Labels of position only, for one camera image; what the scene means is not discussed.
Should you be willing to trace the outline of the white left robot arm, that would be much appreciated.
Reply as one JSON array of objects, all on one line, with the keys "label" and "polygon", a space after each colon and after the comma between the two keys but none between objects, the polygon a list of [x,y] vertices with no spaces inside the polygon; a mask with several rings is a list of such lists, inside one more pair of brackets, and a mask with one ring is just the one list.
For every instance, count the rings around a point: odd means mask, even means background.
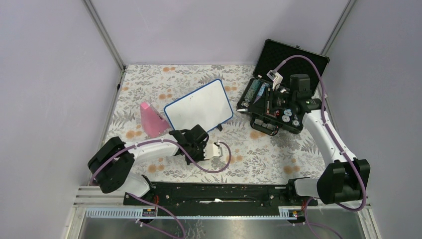
[{"label": "white left robot arm", "polygon": [[145,176],[131,172],[132,167],[149,159],[178,155],[183,155],[187,163],[200,162],[218,156],[219,149],[209,142],[208,133],[200,125],[139,143],[124,142],[116,136],[88,161],[88,169],[104,194],[123,191],[147,205],[154,200],[151,183]]}]

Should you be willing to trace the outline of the blue framed whiteboard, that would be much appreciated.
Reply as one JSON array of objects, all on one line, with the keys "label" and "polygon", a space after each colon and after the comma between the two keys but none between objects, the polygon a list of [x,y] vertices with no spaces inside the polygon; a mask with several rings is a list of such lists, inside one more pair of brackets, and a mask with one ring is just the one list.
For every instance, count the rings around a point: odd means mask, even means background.
[{"label": "blue framed whiteboard", "polygon": [[200,125],[209,132],[234,116],[221,79],[215,79],[164,107],[174,130]]}]

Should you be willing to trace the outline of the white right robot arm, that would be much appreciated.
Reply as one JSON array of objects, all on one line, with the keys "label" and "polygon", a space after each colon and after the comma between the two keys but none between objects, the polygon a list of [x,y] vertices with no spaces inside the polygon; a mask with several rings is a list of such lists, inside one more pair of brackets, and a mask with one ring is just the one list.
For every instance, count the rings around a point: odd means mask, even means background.
[{"label": "white right robot arm", "polygon": [[279,73],[270,71],[267,75],[273,84],[266,93],[266,113],[275,113],[283,122],[308,130],[325,163],[318,179],[289,181],[285,192],[287,202],[298,205],[305,197],[313,197],[343,207],[345,202],[360,200],[361,206],[356,210],[361,210],[366,204],[370,165],[366,159],[356,158],[334,130],[325,100],[312,98],[310,77],[293,74],[289,87],[284,88]]}]

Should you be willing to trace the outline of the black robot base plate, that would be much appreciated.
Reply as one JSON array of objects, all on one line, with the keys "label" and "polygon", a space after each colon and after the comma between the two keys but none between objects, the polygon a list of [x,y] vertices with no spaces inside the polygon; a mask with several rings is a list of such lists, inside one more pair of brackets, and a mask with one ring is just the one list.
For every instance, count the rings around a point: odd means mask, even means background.
[{"label": "black robot base plate", "polygon": [[298,196],[292,185],[204,184],[153,182],[141,198],[158,204],[175,216],[272,217],[281,209],[300,211],[307,197]]}]

